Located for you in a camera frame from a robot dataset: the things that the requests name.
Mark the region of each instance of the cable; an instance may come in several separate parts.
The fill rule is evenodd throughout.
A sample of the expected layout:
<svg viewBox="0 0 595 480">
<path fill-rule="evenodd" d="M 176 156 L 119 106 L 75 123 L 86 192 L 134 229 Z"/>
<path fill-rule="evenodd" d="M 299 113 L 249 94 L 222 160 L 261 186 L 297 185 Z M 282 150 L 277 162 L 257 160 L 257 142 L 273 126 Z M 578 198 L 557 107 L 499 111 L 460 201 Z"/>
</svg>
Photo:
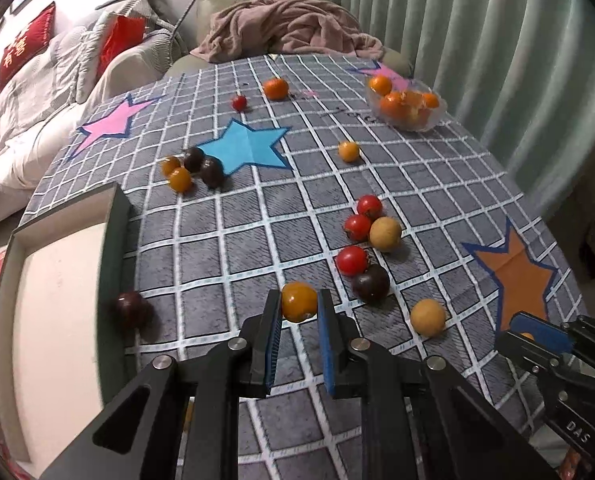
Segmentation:
<svg viewBox="0 0 595 480">
<path fill-rule="evenodd" d="M 177 21 L 177 23 L 175 23 L 173 32 L 170 35 L 170 40 L 168 42 L 168 67 L 169 68 L 173 66 L 173 40 L 175 39 L 175 34 L 177 34 L 177 31 L 180 28 L 181 23 L 186 19 L 186 16 L 187 16 L 188 12 L 190 11 L 190 8 L 193 5 L 195 5 L 196 1 L 197 0 L 190 1 L 190 3 L 188 4 L 188 7 L 184 11 L 184 13 L 181 15 L 180 19 Z"/>
</svg>

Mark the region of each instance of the glass bowl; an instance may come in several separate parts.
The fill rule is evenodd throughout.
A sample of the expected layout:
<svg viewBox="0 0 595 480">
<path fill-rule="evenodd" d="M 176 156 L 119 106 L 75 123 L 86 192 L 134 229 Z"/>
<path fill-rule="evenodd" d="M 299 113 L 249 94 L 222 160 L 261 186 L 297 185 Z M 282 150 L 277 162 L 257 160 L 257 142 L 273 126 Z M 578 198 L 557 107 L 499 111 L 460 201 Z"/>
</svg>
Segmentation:
<svg viewBox="0 0 595 480">
<path fill-rule="evenodd" d="M 407 79 L 404 91 L 378 94 L 366 80 L 367 102 L 375 117 L 401 130 L 425 132 L 446 117 L 447 102 L 417 79 Z"/>
</svg>

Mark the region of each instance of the pink blanket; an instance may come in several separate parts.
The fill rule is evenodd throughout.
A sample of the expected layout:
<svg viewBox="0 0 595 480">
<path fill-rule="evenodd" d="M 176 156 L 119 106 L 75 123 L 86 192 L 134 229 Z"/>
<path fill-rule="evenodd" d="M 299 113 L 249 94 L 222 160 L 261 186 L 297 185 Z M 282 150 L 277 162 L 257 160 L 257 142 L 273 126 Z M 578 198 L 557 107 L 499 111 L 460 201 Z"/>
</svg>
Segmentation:
<svg viewBox="0 0 595 480">
<path fill-rule="evenodd" d="M 334 3 L 251 0 L 211 16 L 210 32 L 191 54 L 216 63 L 268 52 L 382 59 L 384 47 L 360 31 L 353 15 Z"/>
</svg>

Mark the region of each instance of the tablecloth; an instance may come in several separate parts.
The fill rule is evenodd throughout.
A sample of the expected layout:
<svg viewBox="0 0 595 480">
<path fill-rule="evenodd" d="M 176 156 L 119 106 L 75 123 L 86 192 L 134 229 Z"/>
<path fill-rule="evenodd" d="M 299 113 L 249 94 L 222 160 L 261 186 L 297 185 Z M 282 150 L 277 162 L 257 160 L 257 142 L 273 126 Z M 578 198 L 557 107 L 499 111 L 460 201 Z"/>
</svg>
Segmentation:
<svg viewBox="0 0 595 480">
<path fill-rule="evenodd" d="M 371 115 L 364 76 L 356 72 L 371 66 L 351 57 L 264 56 L 132 91 L 132 103 L 155 100 L 125 132 L 85 150 L 87 137 L 75 132 L 22 222 L 93 186 L 121 184 L 134 207 L 122 288 L 141 291 L 156 311 L 155 321 L 126 342 L 132 370 L 162 353 L 180 360 L 204 354 L 261 312 L 270 288 L 301 280 L 329 288 L 337 311 L 393 354 L 444 355 L 528 433 L 542 399 L 534 378 L 493 349 L 500 284 L 473 247 L 503 248 L 508 230 L 516 231 L 530 258 L 553 268 L 544 299 L 554 323 L 583 312 L 575 278 L 524 194 L 456 121 L 447 117 L 416 134 Z M 274 76 L 289 81 L 289 99 L 263 96 L 261 85 Z M 231 108 L 236 91 L 247 97 L 245 114 Z M 126 99 L 100 105 L 89 122 Z M 234 118 L 254 129 L 289 126 L 276 148 L 290 168 L 243 166 L 221 192 L 199 180 L 191 194 L 172 192 L 158 162 L 217 138 Z M 361 147 L 357 164 L 337 154 L 347 139 Z M 349 243 L 341 225 L 364 194 L 377 194 L 404 227 L 400 251 L 370 250 L 391 277 L 392 293 L 379 307 L 355 298 L 333 260 Z M 411 330 L 410 309 L 423 298 L 447 308 L 440 337 L 425 340 Z M 272 395 L 242 400 L 239 422 L 241 479 L 360 478 L 359 400 L 326 394 L 315 320 L 284 322 Z"/>
</svg>

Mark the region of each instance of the screw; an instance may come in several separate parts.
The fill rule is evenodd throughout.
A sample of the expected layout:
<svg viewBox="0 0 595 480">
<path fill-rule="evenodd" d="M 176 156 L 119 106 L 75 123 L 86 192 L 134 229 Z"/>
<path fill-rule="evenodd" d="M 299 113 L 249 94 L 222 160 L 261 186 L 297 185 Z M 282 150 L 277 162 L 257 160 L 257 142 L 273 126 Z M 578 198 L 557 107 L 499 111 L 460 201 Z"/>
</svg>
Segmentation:
<svg viewBox="0 0 595 480">
<path fill-rule="evenodd" d="M 363 337 L 356 337 L 351 341 L 351 348 L 357 350 L 358 352 L 363 352 L 364 350 L 368 350 L 371 346 L 371 342 L 368 339 L 364 339 Z"/>
<path fill-rule="evenodd" d="M 153 368 L 157 368 L 158 370 L 165 370 L 172 364 L 173 358 L 170 355 L 158 355 L 152 360 Z"/>
<path fill-rule="evenodd" d="M 248 343 L 243 337 L 234 337 L 228 342 L 228 348 L 231 350 L 242 350 L 246 348 L 246 345 L 248 345 Z"/>
<path fill-rule="evenodd" d="M 439 355 L 431 355 L 428 359 L 426 359 L 426 366 L 429 367 L 431 370 L 435 370 L 439 372 L 447 367 L 447 362 L 444 360 L 443 357 Z"/>
</svg>

